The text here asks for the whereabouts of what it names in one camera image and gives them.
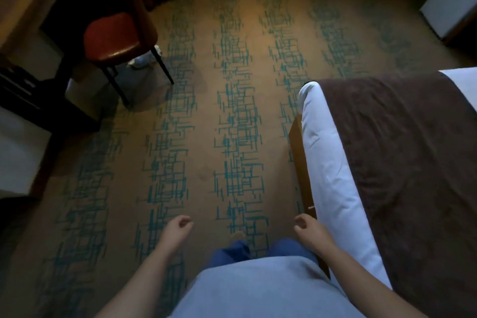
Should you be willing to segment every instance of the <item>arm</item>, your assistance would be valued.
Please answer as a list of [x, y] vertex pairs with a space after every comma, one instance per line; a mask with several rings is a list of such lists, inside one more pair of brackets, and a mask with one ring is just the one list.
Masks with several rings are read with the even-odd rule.
[[164, 228], [159, 243], [124, 288], [95, 318], [152, 318], [161, 295], [164, 273], [194, 223], [178, 216]]
[[298, 215], [295, 221], [301, 225], [295, 225], [301, 242], [328, 264], [350, 302], [367, 318], [427, 317], [338, 248], [319, 221], [307, 214]]

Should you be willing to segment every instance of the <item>red cushion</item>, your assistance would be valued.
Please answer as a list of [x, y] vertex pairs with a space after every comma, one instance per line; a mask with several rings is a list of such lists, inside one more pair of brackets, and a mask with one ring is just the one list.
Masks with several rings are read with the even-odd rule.
[[83, 42], [86, 58], [96, 64], [112, 66], [140, 55], [134, 55], [140, 43], [128, 13], [95, 20], [84, 32]]

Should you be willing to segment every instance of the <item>carpet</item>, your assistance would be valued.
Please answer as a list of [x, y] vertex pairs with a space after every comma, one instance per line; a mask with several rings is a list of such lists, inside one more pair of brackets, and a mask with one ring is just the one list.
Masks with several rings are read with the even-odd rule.
[[309, 80], [458, 68], [418, 12], [423, 0], [171, 0], [151, 17], [164, 62], [126, 67], [98, 133], [70, 137], [4, 267], [2, 317], [92, 317], [164, 225], [194, 230], [171, 262], [166, 316], [212, 252], [241, 230], [254, 257], [294, 237], [303, 212], [288, 131]]

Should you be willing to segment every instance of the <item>white bed sheet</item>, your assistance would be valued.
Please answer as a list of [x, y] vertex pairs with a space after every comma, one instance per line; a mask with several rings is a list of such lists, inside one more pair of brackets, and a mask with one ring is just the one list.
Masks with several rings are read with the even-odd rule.
[[[477, 110], [477, 68], [441, 72]], [[302, 113], [303, 146], [318, 219], [326, 225], [340, 248], [392, 289], [343, 144], [317, 82], [309, 82], [300, 90], [298, 108]]]

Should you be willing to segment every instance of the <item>light blue shirt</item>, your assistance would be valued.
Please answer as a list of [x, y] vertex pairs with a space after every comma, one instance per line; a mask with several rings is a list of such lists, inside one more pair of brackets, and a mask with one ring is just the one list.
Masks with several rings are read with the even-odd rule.
[[313, 261], [276, 256], [204, 270], [171, 317], [364, 316]]

